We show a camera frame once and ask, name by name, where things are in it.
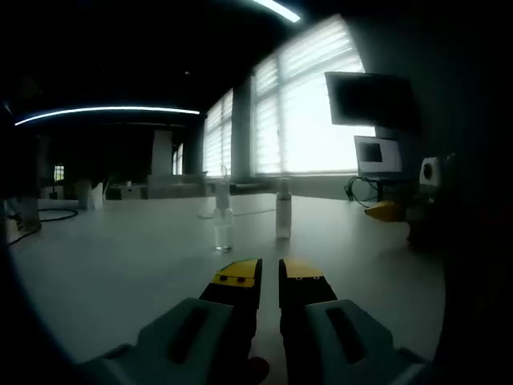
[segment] ceiling light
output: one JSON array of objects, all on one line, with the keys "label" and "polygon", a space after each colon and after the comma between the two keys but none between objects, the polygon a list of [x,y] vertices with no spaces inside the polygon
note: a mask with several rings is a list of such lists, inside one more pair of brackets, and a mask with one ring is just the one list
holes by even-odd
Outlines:
[{"label": "ceiling light", "polygon": [[276,12],[277,14],[283,16],[284,18],[290,20],[291,22],[297,22],[298,20],[301,20],[299,16],[294,14],[291,10],[288,10],[281,4],[278,4],[277,2],[274,2],[273,0],[253,0],[254,2],[259,3],[262,6],[265,6],[272,10],[273,12]]},{"label": "ceiling light", "polygon": [[75,114],[77,112],[90,112],[90,111],[157,111],[157,112],[175,112],[179,114],[193,114],[199,115],[199,111],[192,110],[181,110],[179,108],[165,108],[165,107],[132,107],[132,106],[120,106],[120,107],[87,107],[87,108],[75,108],[73,110],[61,110],[56,112],[49,112],[47,114],[33,116],[31,118],[20,120],[15,123],[15,126],[30,122],[31,120],[47,118],[48,116],[64,115],[64,114]]}]

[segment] window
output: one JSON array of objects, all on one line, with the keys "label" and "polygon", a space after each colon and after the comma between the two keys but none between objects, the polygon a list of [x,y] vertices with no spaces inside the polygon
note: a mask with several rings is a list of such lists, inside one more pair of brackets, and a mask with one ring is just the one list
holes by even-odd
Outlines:
[{"label": "window", "polygon": [[347,27],[332,17],[284,45],[255,71],[255,173],[351,172],[354,136],[374,128],[331,124],[325,72],[363,72]]},{"label": "window", "polygon": [[182,143],[178,150],[173,154],[173,175],[182,175],[184,167],[184,144]]},{"label": "window", "polygon": [[59,180],[64,180],[64,166],[62,165],[54,166],[54,181],[57,182]]},{"label": "window", "polygon": [[205,122],[203,171],[207,176],[232,173],[232,105],[233,90],[210,109]]}]

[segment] white table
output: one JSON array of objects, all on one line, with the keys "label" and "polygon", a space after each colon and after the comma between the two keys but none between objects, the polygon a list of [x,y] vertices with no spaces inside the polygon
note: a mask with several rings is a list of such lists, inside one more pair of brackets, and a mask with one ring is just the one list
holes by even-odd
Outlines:
[{"label": "white table", "polygon": [[[46,201],[40,207],[61,205]],[[261,308],[252,353],[283,383],[278,260],[290,255],[323,270],[348,298],[388,327],[396,346],[432,359],[445,301],[442,262],[409,251],[406,224],[382,223],[348,201],[293,198],[293,235],[274,237],[275,213],[235,218],[234,250],[214,250],[213,198],[106,201],[103,210],[43,224],[12,248],[37,311],[77,362],[121,343],[186,297],[197,298],[220,267],[263,258]],[[275,196],[232,197],[235,214],[273,209]]]}]

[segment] ceiling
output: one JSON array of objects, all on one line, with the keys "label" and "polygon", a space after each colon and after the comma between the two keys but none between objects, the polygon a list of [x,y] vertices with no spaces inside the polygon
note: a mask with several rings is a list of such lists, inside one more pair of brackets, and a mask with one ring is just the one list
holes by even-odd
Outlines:
[{"label": "ceiling", "polygon": [[83,0],[59,12],[31,9],[10,31],[4,96],[19,119],[123,104],[206,112],[284,41],[338,11],[318,0],[280,3],[301,21],[250,0]]}]

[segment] plastic bottle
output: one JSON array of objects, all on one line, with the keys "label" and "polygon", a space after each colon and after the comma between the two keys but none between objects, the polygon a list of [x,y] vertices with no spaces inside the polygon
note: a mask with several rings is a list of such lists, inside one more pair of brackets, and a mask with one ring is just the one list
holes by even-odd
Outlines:
[{"label": "plastic bottle", "polygon": [[276,195],[276,238],[290,238],[292,227],[292,194],[289,180],[280,180],[280,188]]},{"label": "plastic bottle", "polygon": [[214,210],[216,249],[228,252],[233,248],[233,212],[230,209],[230,181],[224,172],[223,180],[216,184]]}]

